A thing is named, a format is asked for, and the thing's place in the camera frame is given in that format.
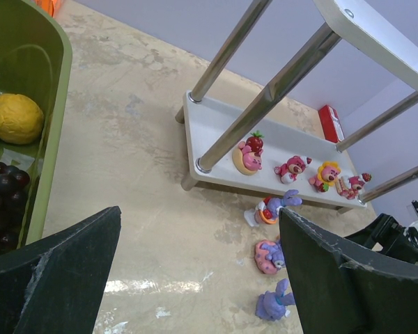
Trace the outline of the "pink bear sunflower toy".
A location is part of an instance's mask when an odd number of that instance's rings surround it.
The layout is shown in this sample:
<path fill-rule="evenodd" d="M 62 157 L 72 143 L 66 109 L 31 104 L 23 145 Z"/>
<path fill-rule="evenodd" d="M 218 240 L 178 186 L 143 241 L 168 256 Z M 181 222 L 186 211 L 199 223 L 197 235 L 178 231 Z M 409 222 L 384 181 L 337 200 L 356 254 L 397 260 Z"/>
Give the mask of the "pink bear sunflower toy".
<path fill-rule="evenodd" d="M 309 184 L 318 192 L 327 192 L 330 187 L 335 186 L 341 169 L 336 161 L 325 161 L 317 171 L 317 174 L 309 178 Z"/>

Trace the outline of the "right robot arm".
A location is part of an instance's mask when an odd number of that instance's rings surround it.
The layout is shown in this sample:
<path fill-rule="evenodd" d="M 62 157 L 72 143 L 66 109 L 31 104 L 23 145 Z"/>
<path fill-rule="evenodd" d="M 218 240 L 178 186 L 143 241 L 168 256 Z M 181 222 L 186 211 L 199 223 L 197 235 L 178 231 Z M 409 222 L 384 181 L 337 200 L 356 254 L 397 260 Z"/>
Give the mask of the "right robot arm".
<path fill-rule="evenodd" d="M 412 201 L 413 209 L 418 215 L 418 201 Z M 368 226 L 346 237 L 367 249 L 396 260 L 418 265 L 418 219 L 408 226 L 403 226 L 388 214 L 380 214 Z"/>

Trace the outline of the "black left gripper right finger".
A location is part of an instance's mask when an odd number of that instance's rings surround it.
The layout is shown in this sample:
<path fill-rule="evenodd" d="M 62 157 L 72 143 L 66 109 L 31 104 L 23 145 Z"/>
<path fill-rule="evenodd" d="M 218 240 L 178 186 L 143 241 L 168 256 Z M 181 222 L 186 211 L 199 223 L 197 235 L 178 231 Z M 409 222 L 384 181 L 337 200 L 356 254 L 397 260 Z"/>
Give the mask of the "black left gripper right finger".
<path fill-rule="evenodd" d="M 340 237 L 282 209 L 279 229 L 305 333 L 418 333 L 418 246 L 392 217 Z"/>

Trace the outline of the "pink bear strawberry donut toy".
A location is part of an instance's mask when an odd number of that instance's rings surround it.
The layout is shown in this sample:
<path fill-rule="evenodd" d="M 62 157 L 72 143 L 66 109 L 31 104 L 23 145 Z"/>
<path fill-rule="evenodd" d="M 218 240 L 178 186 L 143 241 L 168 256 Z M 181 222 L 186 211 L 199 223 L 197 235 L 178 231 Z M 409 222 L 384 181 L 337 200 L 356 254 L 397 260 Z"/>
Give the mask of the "pink bear strawberry donut toy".
<path fill-rule="evenodd" d="M 257 130 L 234 147 L 232 151 L 233 164 L 243 175 L 252 176 L 262 169 L 262 153 L 263 135 Z"/>

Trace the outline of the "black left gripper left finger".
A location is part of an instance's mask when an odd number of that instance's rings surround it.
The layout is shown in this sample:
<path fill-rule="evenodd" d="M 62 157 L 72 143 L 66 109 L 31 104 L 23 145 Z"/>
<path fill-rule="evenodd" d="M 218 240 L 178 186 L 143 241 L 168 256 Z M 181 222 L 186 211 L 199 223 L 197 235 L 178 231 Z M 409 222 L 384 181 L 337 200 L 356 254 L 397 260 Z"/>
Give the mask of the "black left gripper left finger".
<path fill-rule="evenodd" d="M 92 333 L 120 231 L 108 207 L 0 255 L 0 333 Z"/>

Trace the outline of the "pink bear cake toy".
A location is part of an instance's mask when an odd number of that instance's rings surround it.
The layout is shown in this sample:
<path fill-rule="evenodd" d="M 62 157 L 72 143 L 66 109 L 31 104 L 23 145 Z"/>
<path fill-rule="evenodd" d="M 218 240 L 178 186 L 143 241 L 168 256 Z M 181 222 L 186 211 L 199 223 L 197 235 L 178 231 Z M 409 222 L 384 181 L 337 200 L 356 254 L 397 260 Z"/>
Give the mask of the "pink bear cake toy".
<path fill-rule="evenodd" d="M 371 181 L 372 175 L 362 173 L 354 176 L 344 175 L 336 182 L 337 193 L 348 200 L 355 199 L 364 188 L 364 185 Z"/>

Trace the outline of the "pink bear santa hat toy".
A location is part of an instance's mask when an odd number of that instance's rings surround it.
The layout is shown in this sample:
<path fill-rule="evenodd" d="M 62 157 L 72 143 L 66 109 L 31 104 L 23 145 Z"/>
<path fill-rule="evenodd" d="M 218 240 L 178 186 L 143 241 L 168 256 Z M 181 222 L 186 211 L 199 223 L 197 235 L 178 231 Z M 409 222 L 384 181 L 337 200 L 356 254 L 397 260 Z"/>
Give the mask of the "pink bear santa hat toy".
<path fill-rule="evenodd" d="M 307 166 L 312 162 L 312 158 L 295 155 L 281 166 L 274 167 L 274 173 L 279 176 L 283 184 L 293 183 L 299 174 L 302 174 Z"/>

